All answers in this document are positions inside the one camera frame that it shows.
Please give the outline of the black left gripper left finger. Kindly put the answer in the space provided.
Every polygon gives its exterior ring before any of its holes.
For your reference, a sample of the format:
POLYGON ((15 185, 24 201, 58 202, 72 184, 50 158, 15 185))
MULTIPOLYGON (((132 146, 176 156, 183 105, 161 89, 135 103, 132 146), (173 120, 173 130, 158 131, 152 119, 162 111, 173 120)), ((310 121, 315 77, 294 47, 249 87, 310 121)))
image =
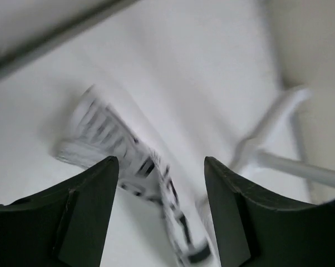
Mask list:
POLYGON ((119 176, 110 156, 9 205, 0 204, 0 266, 99 266, 119 176))

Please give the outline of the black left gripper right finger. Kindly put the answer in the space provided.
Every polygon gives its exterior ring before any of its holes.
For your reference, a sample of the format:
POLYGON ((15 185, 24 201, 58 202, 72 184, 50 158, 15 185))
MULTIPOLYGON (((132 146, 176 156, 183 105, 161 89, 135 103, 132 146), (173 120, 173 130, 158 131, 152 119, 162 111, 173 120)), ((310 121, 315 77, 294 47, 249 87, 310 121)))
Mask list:
POLYGON ((213 157, 204 175, 222 266, 335 266, 335 200, 290 199, 213 157))

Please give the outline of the newspaper print trousers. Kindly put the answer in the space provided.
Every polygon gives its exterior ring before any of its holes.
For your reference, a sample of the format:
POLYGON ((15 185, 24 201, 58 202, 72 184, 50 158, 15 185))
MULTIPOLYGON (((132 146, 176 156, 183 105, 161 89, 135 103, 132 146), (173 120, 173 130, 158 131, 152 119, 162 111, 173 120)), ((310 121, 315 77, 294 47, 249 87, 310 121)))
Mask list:
POLYGON ((55 157, 88 169, 108 156, 119 161, 119 188, 160 208, 178 266, 220 265, 187 183, 90 87, 79 98, 55 157))

